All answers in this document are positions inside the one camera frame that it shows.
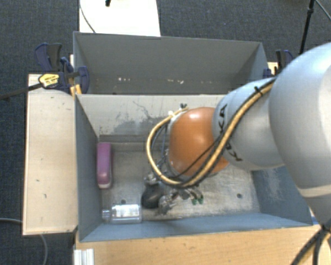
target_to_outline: dark carpet floor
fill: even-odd
[[[331,15],[331,0],[320,0]],[[298,54],[308,0],[157,0],[162,35],[261,41],[269,61],[276,49]],[[63,44],[72,52],[78,0],[0,0],[0,93],[26,85],[39,70],[34,48]],[[316,5],[307,48],[331,40],[331,23]],[[0,217],[22,218],[25,95],[0,102]],[[72,264],[72,235],[50,235],[48,264]],[[0,224],[0,264],[39,264],[39,239],[22,238],[17,225]]]

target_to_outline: cardboard box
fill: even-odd
[[[103,222],[102,209],[139,204],[150,129],[180,103],[215,107],[229,91],[262,78],[261,43],[74,33],[74,65],[86,65],[89,94],[75,102],[80,241],[142,239],[311,225],[309,209],[285,167],[227,167],[201,183],[203,205],[177,200],[167,215],[143,211],[140,224]],[[96,148],[112,143],[113,187],[100,190]]]

